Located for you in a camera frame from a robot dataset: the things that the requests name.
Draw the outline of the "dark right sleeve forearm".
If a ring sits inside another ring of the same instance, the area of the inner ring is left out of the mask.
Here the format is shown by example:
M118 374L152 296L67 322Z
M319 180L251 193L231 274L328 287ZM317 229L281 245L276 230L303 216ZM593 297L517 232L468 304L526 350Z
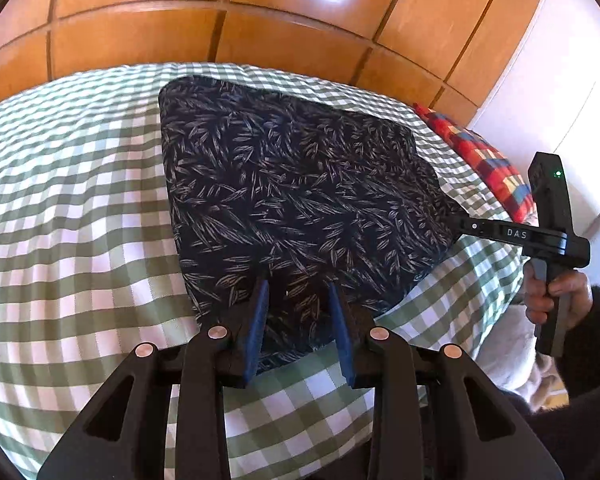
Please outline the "dark right sleeve forearm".
M567 479L600 479L600 286L593 305L567 333L557 370L569 404L533 413L516 393L506 398L528 422Z

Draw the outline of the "right hand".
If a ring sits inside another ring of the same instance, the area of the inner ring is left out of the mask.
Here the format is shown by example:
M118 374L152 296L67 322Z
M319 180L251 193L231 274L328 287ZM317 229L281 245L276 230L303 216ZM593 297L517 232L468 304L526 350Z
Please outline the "right hand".
M567 330L575 328L592 309L593 294L588 277L579 271L566 271L550 283L538 280L531 262L524 265L524 305L528 320L537 326L548 320L554 298L570 295Z

